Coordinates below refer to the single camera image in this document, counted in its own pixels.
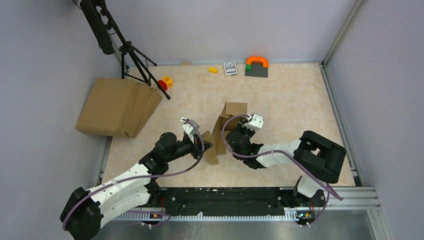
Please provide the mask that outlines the brown cardboard box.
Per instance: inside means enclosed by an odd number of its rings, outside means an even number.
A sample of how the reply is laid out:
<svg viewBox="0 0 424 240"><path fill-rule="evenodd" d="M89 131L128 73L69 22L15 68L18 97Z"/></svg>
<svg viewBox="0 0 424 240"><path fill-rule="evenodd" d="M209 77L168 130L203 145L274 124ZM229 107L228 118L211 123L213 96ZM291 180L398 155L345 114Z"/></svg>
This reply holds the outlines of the brown cardboard box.
<svg viewBox="0 0 424 240"><path fill-rule="evenodd" d="M227 153L227 149L224 145L222 138L222 133L224 138L230 131L236 129L238 122L242 119L241 117L231 120L226 126L225 123L236 115L245 115L247 114L248 104L246 102L226 102L224 107L217 117L212 132L206 131L201 136L203 140L212 146L206 150L203 155L206 162L209 165L217 165L219 163L218 156L223 156Z"/></svg>

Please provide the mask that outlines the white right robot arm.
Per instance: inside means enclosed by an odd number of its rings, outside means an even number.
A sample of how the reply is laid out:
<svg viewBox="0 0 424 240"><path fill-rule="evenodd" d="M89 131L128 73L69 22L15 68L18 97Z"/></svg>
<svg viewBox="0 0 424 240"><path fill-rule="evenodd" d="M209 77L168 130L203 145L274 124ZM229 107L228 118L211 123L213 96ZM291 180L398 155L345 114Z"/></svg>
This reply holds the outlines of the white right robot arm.
<svg viewBox="0 0 424 240"><path fill-rule="evenodd" d="M343 200L330 186L340 178L347 154L343 146L311 130L286 143L252 143L251 138L257 130L257 126L242 121L234 130L221 133L221 138L233 157L251 169L294 164L302 170L305 175L300 177L293 192L297 205L307 206L319 189L325 189L338 200Z"/></svg>

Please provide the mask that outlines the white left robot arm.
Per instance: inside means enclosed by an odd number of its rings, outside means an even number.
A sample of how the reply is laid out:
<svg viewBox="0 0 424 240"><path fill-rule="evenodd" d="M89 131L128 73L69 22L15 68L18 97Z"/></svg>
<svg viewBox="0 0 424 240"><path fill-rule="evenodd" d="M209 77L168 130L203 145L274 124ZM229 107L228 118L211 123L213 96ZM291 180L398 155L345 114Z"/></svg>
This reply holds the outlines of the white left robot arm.
<svg viewBox="0 0 424 240"><path fill-rule="evenodd" d="M156 206L161 198L156 179L168 176L169 162L191 155L198 163L212 146L197 133L185 133L182 140L163 133L154 148L124 173L92 188L75 189L59 217L63 230L75 240L91 240L115 217L145 204Z"/></svg>

